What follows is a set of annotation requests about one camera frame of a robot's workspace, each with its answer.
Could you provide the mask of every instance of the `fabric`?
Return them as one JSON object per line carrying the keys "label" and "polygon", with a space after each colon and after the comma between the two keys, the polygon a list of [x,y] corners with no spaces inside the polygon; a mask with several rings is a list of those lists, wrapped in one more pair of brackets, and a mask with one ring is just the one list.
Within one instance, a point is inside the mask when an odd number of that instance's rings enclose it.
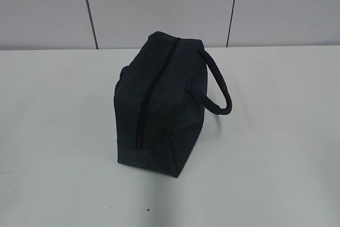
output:
{"label": "fabric", "polygon": [[[226,108],[206,96],[207,64]],[[155,32],[122,69],[114,108],[118,162],[178,177],[202,129],[205,108],[225,115],[232,103],[202,41]]]}

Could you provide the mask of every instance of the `wall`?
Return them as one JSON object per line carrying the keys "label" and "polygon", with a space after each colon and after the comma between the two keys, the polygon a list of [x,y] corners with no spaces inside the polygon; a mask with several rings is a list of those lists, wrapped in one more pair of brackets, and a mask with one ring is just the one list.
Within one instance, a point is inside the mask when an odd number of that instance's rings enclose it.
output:
{"label": "wall", "polygon": [[340,0],[233,1],[88,0],[92,30],[86,0],[0,0],[0,49],[93,49],[93,32],[99,48],[139,48],[156,30],[208,47],[340,44]]}

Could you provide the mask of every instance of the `black zipper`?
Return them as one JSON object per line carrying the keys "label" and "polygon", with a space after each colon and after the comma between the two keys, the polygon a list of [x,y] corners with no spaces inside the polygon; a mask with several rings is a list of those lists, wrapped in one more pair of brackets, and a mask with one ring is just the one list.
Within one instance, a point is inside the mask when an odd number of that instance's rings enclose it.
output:
{"label": "black zipper", "polygon": [[163,66],[160,68],[158,74],[156,75],[155,79],[150,84],[147,92],[144,95],[144,98],[142,100],[142,104],[139,108],[139,115],[138,115],[138,122],[137,122],[137,134],[136,134],[136,147],[137,149],[143,149],[144,146],[144,129],[145,129],[145,121],[147,118],[149,103],[151,100],[152,92],[159,81],[159,79],[162,77],[166,67],[168,66],[172,55],[175,52],[176,46],[178,42],[180,41],[180,38],[177,38],[174,44],[172,45],[168,55],[165,58],[165,61],[163,63]]}

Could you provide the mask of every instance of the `panel seam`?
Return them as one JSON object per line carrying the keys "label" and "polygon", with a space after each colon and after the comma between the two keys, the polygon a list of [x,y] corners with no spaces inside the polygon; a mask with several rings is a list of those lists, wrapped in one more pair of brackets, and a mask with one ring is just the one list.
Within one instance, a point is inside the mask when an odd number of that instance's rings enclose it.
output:
{"label": "panel seam", "polygon": [[92,19],[92,14],[91,14],[91,9],[90,9],[89,0],[85,0],[85,1],[86,1],[87,11],[88,11],[88,14],[89,14],[90,23],[91,23],[91,29],[92,29],[93,39],[94,39],[94,41],[95,41],[96,49],[98,50],[97,36],[96,36],[95,26],[93,25],[94,22],[93,22],[93,19]]}
{"label": "panel seam", "polygon": [[227,38],[227,44],[226,44],[226,47],[228,47],[228,45],[229,45],[229,37],[230,37],[230,30],[231,30],[231,27],[232,27],[232,21],[233,21],[234,6],[235,6],[235,0],[233,0],[232,13],[231,13],[231,15],[230,15],[230,22],[229,22],[229,30],[228,30],[228,38]]}

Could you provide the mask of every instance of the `white table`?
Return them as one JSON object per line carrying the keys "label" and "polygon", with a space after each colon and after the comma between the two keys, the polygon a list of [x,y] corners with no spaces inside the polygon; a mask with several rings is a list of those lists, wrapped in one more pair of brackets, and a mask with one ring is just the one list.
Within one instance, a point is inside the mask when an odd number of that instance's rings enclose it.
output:
{"label": "white table", "polygon": [[340,47],[207,51],[233,111],[206,113],[178,179],[116,162],[138,50],[0,52],[0,226],[339,227]]}

